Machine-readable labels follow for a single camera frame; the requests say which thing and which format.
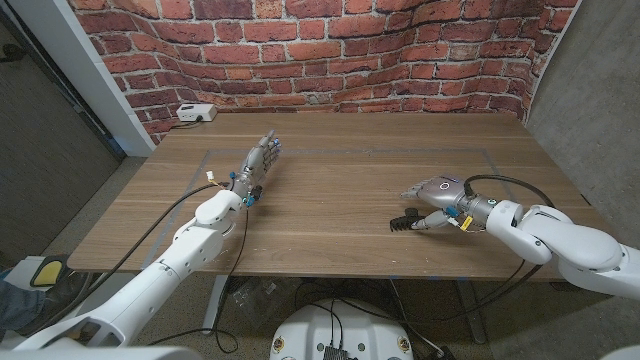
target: table surface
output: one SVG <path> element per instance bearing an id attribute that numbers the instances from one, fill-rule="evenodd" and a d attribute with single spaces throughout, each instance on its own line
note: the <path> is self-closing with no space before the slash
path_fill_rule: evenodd
<path id="1" fill-rule="evenodd" d="M 390 232 L 407 207 L 434 211 L 400 193 L 443 173 L 515 177 L 539 187 L 578 224 L 611 233 L 527 130 L 503 114 L 218 114 L 211 123 L 172 130 L 69 259 L 76 270 L 110 269 L 184 193 L 238 171 L 269 130 L 282 143 L 264 197 L 249 210 L 238 275 L 506 279 L 521 259 L 498 239 L 454 227 Z M 526 207 L 528 190 L 478 181 L 474 190 Z M 187 199 L 133 253 L 121 271 L 159 256 L 214 189 Z M 228 273 L 238 256 L 245 215 L 222 253 L 203 271 Z M 553 265 L 537 280 L 560 279 Z"/>

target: table leg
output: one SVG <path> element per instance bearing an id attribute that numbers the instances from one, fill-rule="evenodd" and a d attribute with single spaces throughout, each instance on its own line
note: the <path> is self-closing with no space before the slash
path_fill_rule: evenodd
<path id="1" fill-rule="evenodd" d="M 213 290 L 211 290 L 211 297 L 209 297 L 207 312 L 204 315 L 204 323 L 202 324 L 203 328 L 213 328 L 213 323 L 216 321 L 216 314 L 218 313 L 220 294 L 222 293 L 222 288 L 224 287 L 224 283 L 227 282 L 228 277 L 229 276 L 227 275 L 216 276 L 216 280 L 213 283 Z M 208 335 L 211 331 L 203 331 L 202 333 Z"/>
<path id="2" fill-rule="evenodd" d="M 473 284 L 470 281 L 458 280 L 456 281 L 458 287 L 458 295 L 460 301 L 464 307 L 464 311 L 477 306 L 476 293 L 473 290 Z M 484 324 L 482 323 L 482 317 L 480 311 L 474 311 L 467 315 L 467 322 L 471 329 L 471 338 L 476 344 L 484 344 L 487 342 L 487 335 L 484 331 Z"/>

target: electrical outlet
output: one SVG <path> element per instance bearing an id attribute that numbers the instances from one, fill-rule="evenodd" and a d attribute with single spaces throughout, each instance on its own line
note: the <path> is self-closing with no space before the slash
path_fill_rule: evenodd
<path id="1" fill-rule="evenodd" d="M 198 116 L 202 116 L 201 121 L 213 121 L 218 112 L 211 104 L 182 104 L 176 113 L 180 121 L 197 121 Z"/>

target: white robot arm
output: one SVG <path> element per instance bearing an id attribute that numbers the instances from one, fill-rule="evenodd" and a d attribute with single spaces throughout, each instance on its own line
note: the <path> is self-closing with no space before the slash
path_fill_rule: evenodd
<path id="1" fill-rule="evenodd" d="M 465 191 L 455 176 L 436 176 L 411 187 L 401 196 L 420 198 L 439 208 L 431 215 L 394 219 L 392 230 L 421 230 L 464 222 L 473 223 L 504 242 L 523 259 L 545 264 L 558 256 L 558 270 L 570 283 L 584 289 L 640 300 L 640 251 L 619 244 L 607 233 L 574 224 L 561 211 L 534 205 L 524 214 L 512 201 L 496 201 Z"/>
<path id="2" fill-rule="evenodd" d="M 238 175 L 232 173 L 230 190 L 202 203 L 195 217 L 178 229 L 171 246 L 112 298 L 34 334 L 15 350 L 131 343 L 180 282 L 218 256 L 235 227 L 231 218 L 260 198 L 259 184 L 278 157 L 280 144 L 273 136 L 271 131 L 251 149 Z"/>

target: white wall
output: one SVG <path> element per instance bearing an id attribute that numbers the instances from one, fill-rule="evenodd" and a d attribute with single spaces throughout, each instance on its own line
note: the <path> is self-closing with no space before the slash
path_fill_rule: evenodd
<path id="1" fill-rule="evenodd" d="M 127 155 L 151 155 L 155 145 L 69 4 L 65 0 L 9 2 Z"/>

